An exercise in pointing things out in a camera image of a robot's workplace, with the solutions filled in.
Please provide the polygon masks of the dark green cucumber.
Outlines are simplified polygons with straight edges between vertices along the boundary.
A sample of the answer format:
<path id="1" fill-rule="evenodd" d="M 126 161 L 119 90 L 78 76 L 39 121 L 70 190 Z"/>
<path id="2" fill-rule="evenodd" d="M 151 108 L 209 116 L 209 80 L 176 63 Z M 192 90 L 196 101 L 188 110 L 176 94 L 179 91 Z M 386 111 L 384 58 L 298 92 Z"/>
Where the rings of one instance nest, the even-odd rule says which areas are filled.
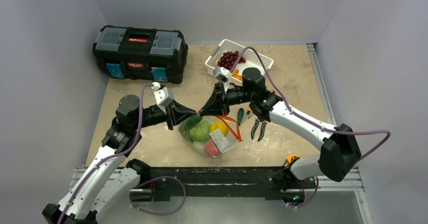
<path id="1" fill-rule="evenodd" d="M 179 131 L 180 132 L 186 132 L 190 129 L 192 129 L 194 126 L 196 126 L 201 120 L 203 119 L 203 117 L 201 117 L 199 114 L 196 114 L 194 116 L 191 116 L 189 118 L 187 118 L 184 122 L 182 122 L 179 126 Z"/>

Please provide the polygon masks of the white radish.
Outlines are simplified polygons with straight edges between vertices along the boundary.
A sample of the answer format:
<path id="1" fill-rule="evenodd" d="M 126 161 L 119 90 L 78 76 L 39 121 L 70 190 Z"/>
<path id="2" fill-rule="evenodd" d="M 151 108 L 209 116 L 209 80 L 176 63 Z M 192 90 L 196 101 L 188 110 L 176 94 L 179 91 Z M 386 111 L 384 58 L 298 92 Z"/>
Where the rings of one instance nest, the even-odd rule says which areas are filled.
<path id="1" fill-rule="evenodd" d="M 205 150 L 205 142 L 193 142 L 193 147 L 198 152 L 204 153 Z"/>

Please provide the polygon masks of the pink peach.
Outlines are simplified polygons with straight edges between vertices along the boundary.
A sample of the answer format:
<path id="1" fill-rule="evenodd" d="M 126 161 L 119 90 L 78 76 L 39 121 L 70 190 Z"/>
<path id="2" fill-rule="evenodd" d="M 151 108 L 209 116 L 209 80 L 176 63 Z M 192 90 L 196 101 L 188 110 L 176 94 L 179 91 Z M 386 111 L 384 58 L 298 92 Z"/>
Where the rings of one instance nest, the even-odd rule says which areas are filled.
<path id="1" fill-rule="evenodd" d="M 222 154 L 212 140 L 206 142 L 204 153 L 209 157 L 218 157 Z"/>

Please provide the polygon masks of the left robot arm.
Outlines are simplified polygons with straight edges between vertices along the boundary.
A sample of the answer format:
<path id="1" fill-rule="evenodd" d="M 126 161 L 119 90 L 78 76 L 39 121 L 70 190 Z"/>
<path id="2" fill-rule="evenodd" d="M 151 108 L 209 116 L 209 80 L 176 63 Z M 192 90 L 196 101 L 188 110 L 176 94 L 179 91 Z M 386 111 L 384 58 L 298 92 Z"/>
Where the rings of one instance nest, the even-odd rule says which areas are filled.
<path id="1" fill-rule="evenodd" d="M 158 91 L 160 100 L 148 108 L 136 95 L 124 96 L 116 109 L 112 126 L 108 129 L 90 166 L 75 186 L 57 204 L 48 204 L 42 211 L 48 223 L 98 223 L 102 214 L 121 195 L 132 188 L 154 189 L 157 181 L 170 176 L 152 177 L 152 168 L 132 159 L 119 175 L 112 173 L 129 156 L 141 139 L 141 128 L 167 123 L 169 129 L 196 115 L 196 111 L 177 103 Z"/>

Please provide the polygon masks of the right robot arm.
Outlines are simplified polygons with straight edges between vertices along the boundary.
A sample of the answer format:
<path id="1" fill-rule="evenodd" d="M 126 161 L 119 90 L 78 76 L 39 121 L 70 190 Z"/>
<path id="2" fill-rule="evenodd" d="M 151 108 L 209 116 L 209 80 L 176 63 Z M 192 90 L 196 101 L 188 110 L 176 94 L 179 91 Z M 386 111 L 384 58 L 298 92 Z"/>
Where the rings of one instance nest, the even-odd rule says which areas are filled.
<path id="1" fill-rule="evenodd" d="M 289 187 L 296 187 L 303 179 L 326 176 L 335 182 L 342 181 L 361 159 L 361 152 L 352 129 L 342 124 L 338 133 L 329 132 L 337 127 L 320 122 L 298 109 L 286 106 L 277 91 L 269 91 L 265 77 L 257 68 L 247 68 L 243 72 L 242 86 L 229 89 L 231 73 L 223 67 L 213 70 L 218 80 L 211 97 L 200 111 L 201 116 L 226 115 L 230 106 L 249 103 L 251 111 L 259 120 L 285 127 L 299 135 L 320 154 L 311 158 L 293 160 L 284 170 L 283 180 Z"/>

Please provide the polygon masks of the clear zip top bag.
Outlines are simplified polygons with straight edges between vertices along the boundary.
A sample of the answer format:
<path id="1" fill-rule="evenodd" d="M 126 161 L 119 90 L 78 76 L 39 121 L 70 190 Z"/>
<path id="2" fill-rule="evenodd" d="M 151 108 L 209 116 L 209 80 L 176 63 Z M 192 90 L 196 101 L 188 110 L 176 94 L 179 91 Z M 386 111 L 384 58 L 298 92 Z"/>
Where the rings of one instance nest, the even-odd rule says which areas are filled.
<path id="1" fill-rule="evenodd" d="M 220 130 L 215 130 L 215 131 L 209 133 L 209 137 L 207 140 L 207 141 L 212 140 L 213 142 L 215 142 L 217 148 L 222 153 L 220 156 L 222 156 L 222 155 L 226 154 L 227 152 L 233 150 L 235 147 L 235 144 L 242 141 L 240 128 L 237 124 L 237 120 L 235 120 L 231 117 L 228 117 L 228 116 L 203 116 L 202 120 L 208 121 L 211 125 L 214 122 L 219 122 L 219 121 L 222 121 L 227 125 L 227 127 L 229 129 L 227 136 L 224 136 Z M 193 142 L 195 142 L 195 141 L 192 141 L 190 139 L 189 130 L 186 132 L 180 132 L 179 131 L 179 133 L 184 140 L 186 140 L 187 142 L 189 142 L 193 146 Z"/>

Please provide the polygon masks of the green cabbage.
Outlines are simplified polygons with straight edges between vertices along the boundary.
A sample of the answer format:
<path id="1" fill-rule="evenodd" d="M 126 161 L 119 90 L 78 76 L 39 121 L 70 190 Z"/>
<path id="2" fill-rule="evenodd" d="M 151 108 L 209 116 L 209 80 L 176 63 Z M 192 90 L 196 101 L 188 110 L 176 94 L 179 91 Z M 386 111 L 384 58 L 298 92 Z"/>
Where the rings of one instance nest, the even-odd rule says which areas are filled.
<path id="1" fill-rule="evenodd" d="M 206 120 L 201 120 L 189 130 L 190 139 L 196 142 L 206 142 L 209 137 L 211 124 Z"/>

